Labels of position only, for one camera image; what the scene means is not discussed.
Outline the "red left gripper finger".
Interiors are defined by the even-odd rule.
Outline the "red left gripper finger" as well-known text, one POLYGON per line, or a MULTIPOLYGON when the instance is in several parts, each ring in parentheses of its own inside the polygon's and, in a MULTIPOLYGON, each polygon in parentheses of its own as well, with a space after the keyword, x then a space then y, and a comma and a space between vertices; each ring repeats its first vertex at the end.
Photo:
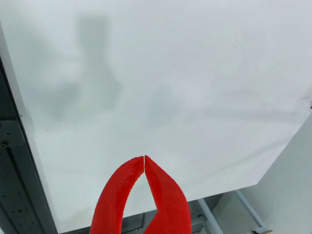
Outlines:
POLYGON ((123 163, 107 181, 95 208, 90 233, 121 233, 123 212, 134 184, 144 172, 144 157, 123 163))

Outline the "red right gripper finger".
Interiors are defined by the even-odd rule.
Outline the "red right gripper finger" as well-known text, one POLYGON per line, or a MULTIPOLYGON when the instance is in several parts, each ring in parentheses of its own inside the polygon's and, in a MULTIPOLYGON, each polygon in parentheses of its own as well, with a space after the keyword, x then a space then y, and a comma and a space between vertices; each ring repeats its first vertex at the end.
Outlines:
POLYGON ((148 156, 145 156, 144 167, 157 209, 144 232, 190 234, 192 232, 190 209, 179 185, 148 156))

